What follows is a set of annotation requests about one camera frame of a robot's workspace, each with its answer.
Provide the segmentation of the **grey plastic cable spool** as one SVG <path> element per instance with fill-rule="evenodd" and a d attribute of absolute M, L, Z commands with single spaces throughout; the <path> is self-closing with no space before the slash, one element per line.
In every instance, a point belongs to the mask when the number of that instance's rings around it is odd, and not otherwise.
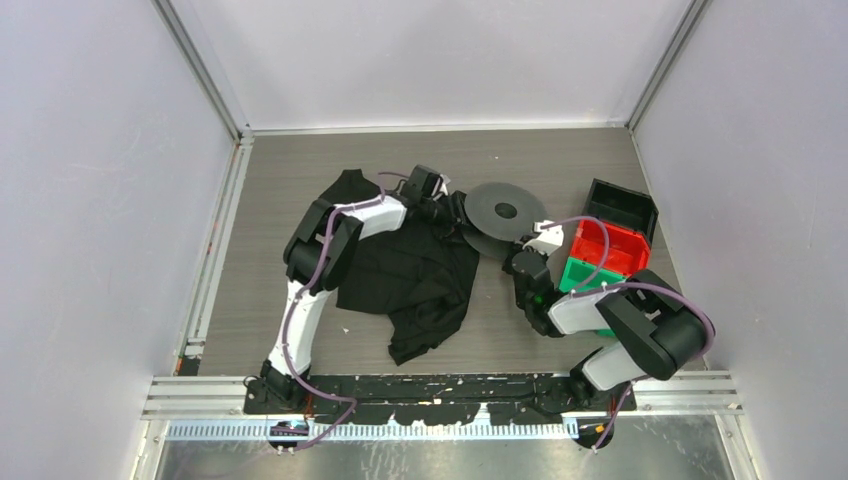
<path fill-rule="evenodd" d="M 510 183 L 489 182 L 467 193 L 468 224 L 461 231 L 481 255 L 503 262 L 511 247 L 529 235 L 535 222 L 548 218 L 545 205 L 528 190 Z"/>

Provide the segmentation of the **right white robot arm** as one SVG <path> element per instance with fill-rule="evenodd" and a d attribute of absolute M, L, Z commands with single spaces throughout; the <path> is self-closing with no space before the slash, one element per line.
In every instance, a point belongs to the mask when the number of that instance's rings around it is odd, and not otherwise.
<path fill-rule="evenodd" d="M 572 400 L 584 410 L 598 409 L 611 390 L 635 380 L 670 379 L 714 342 L 709 317 L 649 269 L 583 292 L 556 288 L 546 255 L 532 249 L 508 255 L 503 269 L 513 279 L 517 307 L 540 335 L 613 333 L 614 343 L 569 372 Z"/>

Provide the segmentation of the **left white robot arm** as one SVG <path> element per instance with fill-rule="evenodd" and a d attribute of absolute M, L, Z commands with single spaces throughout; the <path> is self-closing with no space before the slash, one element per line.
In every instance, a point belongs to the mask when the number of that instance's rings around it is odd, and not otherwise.
<path fill-rule="evenodd" d="M 404 364 L 461 327 L 479 253 L 466 241 L 466 195 L 417 166 L 391 190 L 346 169 L 308 207 L 285 247 L 287 299 L 275 344 L 246 381 L 248 413 L 293 414 L 316 388 L 312 350 L 329 299 L 383 315 L 390 358 Z"/>

